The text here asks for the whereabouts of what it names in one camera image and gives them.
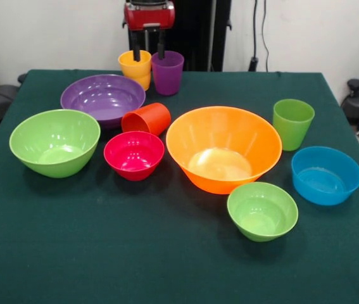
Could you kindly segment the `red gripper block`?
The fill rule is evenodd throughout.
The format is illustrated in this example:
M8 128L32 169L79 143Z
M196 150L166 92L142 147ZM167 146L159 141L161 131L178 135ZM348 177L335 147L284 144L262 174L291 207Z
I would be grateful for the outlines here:
M165 30L173 27L175 5L173 1L126 1L123 7L124 24L131 30L134 61L141 60L137 32L148 28L159 29L158 59L165 58Z

